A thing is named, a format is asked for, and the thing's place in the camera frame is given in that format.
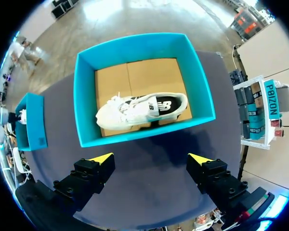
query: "turquoise box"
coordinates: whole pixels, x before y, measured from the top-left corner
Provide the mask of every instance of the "turquoise box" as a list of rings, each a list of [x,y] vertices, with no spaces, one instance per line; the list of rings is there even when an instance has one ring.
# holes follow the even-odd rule
[[[148,59],[176,58],[185,84],[192,118],[159,128],[102,137],[96,124],[94,72],[106,67]],[[77,55],[74,74],[74,111],[81,147],[156,136],[215,119],[206,75],[189,39],[184,34],[152,33],[123,37],[88,48]]]
[[[16,122],[17,146],[21,151],[47,148],[44,127],[44,97],[27,93],[16,107],[16,115],[26,109],[26,125]]]

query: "concrete floor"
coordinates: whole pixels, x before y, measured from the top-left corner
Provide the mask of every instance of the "concrete floor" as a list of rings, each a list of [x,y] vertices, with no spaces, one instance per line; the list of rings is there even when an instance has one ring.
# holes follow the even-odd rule
[[[133,34],[187,34],[195,50],[220,52],[228,71],[232,71],[232,46],[241,42],[229,28],[235,14],[222,0],[80,0],[35,41],[43,61],[33,77],[28,79],[19,67],[13,71],[6,107],[14,110],[28,91],[39,94],[71,74],[78,52]],[[194,220],[179,225],[191,231]]]

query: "table surface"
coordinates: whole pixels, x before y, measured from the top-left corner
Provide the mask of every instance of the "table surface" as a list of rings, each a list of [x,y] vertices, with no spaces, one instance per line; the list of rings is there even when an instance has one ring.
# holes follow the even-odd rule
[[[212,200],[199,192],[185,170],[187,154],[220,158],[236,176],[240,160],[239,111],[222,58],[210,52],[197,54],[209,82],[216,119],[192,128],[81,148],[74,117],[74,75],[45,90],[42,95],[48,148],[26,153],[35,180],[53,189],[53,181],[69,175],[76,161],[113,152],[116,170],[101,194],[94,194],[74,217],[108,228],[149,229],[213,209]]]

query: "wall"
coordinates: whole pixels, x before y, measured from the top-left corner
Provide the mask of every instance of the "wall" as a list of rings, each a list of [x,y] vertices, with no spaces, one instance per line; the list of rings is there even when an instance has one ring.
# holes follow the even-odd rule
[[[249,78],[263,74],[289,84],[289,35],[275,21],[238,49]],[[282,117],[289,125],[289,112]],[[249,148],[244,170],[289,189],[289,128],[271,142],[270,150]]]
[[[270,76],[289,68],[289,35],[277,19],[237,52],[249,76]]]
[[[51,14],[52,9],[51,0],[47,0],[38,6],[20,28],[19,35],[26,37],[31,42],[35,42],[56,21]]]

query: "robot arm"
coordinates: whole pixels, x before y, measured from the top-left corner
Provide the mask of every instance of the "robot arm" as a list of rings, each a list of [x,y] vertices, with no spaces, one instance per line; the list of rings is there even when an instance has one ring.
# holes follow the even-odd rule
[[[220,159],[209,160],[188,154],[186,170],[202,194],[208,194],[219,210],[224,213],[226,229],[234,223],[257,220],[274,200],[274,195],[259,187],[247,191],[248,183],[239,181],[227,170]]]

